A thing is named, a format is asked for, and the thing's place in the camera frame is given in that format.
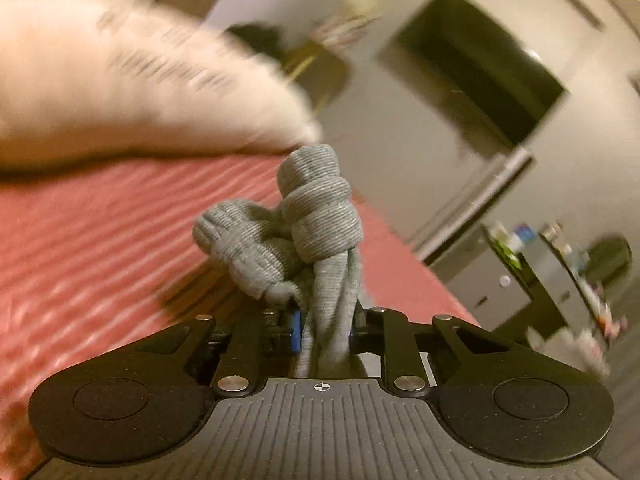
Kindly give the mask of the grey sweatpants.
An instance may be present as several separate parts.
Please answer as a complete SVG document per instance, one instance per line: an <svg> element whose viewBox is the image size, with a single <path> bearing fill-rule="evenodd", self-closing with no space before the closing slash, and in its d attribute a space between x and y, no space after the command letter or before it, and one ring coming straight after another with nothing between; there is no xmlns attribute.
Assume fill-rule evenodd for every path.
<svg viewBox="0 0 640 480"><path fill-rule="evenodd" d="M301 378L347 378L358 364L349 334L361 290L362 223L329 145L306 145L280 165L273 209L226 200L204 211L192 237L245 295L273 308L296 304Z"/></svg>

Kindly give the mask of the grey small cabinet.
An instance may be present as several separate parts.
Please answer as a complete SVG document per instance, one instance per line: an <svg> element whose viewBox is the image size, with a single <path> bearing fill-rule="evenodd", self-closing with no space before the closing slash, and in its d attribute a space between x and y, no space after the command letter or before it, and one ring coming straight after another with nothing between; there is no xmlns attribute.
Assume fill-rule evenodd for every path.
<svg viewBox="0 0 640 480"><path fill-rule="evenodd" d="M457 300L488 330L508 322L530 303L529 293L490 247L457 250L431 269Z"/></svg>

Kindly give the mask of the dark vanity desk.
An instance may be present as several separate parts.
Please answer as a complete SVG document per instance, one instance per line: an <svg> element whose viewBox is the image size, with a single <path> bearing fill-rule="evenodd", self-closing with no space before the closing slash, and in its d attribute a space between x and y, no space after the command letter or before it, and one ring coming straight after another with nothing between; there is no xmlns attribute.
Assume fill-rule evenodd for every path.
<svg viewBox="0 0 640 480"><path fill-rule="evenodd" d="M481 326L518 342L526 341L530 328L544 339L567 328L575 335L586 330L599 344L610 344L577 276L548 240L536 236L508 254L487 228L482 234L497 267L485 280L488 292L474 304Z"/></svg>

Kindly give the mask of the red ribbed bedspread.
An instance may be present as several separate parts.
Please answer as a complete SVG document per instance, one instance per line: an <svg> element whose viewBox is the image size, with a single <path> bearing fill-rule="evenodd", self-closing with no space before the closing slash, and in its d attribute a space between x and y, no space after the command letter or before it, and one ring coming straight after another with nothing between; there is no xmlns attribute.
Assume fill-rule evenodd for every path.
<svg viewBox="0 0 640 480"><path fill-rule="evenodd" d="M224 200L280 202L278 155L126 158L1 180L1 474L42 460L35 388L63 368L200 314L262 302L215 268L194 222Z"/></svg>

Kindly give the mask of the white fluffy stool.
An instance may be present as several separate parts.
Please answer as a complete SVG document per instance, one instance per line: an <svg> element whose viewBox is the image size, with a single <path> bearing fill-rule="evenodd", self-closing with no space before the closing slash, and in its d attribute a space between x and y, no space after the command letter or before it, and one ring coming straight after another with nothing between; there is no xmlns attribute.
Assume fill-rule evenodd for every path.
<svg viewBox="0 0 640 480"><path fill-rule="evenodd" d="M529 347L548 358L601 379L611 373L604 350L589 330L582 330L575 335L569 328L562 327L550 338L544 339L541 333L529 327L525 335Z"/></svg>

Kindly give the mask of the round mirror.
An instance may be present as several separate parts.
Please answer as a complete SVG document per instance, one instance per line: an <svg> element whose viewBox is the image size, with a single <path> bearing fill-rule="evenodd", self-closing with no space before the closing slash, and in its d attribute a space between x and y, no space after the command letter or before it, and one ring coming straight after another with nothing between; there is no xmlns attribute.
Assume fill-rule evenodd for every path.
<svg viewBox="0 0 640 480"><path fill-rule="evenodd" d="M606 284L630 270L632 251L626 237L612 233L598 238L587 250L585 278L591 284Z"/></svg>

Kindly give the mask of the yellow round side table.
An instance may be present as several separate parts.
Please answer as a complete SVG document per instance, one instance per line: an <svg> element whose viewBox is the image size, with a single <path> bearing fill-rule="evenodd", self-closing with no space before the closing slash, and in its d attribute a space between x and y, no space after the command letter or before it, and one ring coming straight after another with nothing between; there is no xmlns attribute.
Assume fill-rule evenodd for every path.
<svg viewBox="0 0 640 480"><path fill-rule="evenodd" d="M341 95L350 79L348 63L312 39L285 55L282 70L307 93L315 115Z"/></svg>

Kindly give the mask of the black bag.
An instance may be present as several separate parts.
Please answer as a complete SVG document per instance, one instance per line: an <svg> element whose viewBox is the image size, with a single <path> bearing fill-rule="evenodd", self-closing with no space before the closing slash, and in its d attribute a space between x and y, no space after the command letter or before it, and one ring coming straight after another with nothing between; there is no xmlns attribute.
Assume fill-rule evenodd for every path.
<svg viewBox="0 0 640 480"><path fill-rule="evenodd" d="M261 22L231 25L226 33L242 41L250 50L270 58L282 70L286 50L281 29Z"/></svg>

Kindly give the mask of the white pillow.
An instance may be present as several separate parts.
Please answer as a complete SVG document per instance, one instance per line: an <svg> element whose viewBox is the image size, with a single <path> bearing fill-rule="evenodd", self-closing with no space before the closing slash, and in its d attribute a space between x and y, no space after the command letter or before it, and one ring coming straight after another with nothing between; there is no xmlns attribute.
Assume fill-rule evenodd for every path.
<svg viewBox="0 0 640 480"><path fill-rule="evenodd" d="M317 143L276 61L163 6L1 0L1 166L121 154L279 153Z"/></svg>

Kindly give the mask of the flower bouquet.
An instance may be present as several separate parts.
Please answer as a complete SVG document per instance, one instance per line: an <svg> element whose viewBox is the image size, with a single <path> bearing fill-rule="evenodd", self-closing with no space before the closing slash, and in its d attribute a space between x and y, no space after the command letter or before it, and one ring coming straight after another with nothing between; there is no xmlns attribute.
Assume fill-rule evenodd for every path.
<svg viewBox="0 0 640 480"><path fill-rule="evenodd" d="M338 0L336 9L312 26L309 38L326 49L352 47L381 16L380 0Z"/></svg>

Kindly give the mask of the black wall television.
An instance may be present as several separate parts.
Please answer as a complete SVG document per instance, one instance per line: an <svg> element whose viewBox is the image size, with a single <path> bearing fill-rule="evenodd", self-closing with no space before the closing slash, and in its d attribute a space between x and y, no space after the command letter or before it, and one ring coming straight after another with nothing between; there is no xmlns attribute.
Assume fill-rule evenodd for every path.
<svg viewBox="0 0 640 480"><path fill-rule="evenodd" d="M558 78L471 0L428 0L380 62L468 139L525 141L565 92Z"/></svg>

